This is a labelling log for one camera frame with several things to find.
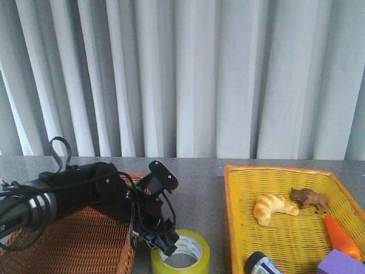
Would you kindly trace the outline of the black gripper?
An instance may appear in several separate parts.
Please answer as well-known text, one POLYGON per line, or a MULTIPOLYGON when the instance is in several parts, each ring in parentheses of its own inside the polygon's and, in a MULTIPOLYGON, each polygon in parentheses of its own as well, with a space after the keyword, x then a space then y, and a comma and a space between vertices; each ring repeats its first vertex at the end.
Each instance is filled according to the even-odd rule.
POLYGON ((126 197, 131 202, 129 239, 131 243, 146 241, 152 249, 159 249, 163 255, 171 256, 176 251, 179 235, 173 231, 173 221, 163 216, 164 198, 171 207, 165 190, 158 197, 149 197, 137 188, 128 187, 126 197))

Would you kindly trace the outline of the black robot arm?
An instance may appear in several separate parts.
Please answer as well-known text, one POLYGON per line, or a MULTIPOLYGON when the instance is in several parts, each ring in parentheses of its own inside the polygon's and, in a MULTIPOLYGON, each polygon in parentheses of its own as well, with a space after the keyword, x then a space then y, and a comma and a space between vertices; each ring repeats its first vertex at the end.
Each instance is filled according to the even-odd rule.
POLYGON ((179 239, 176 217, 166 219, 162 198, 178 187, 176 177, 160 162, 133 182, 112 163, 70 166, 62 172, 43 172, 20 184, 1 183, 1 238, 23 228, 40 235, 46 227, 86 207, 118 224, 129 225, 129 235, 170 256, 179 239))

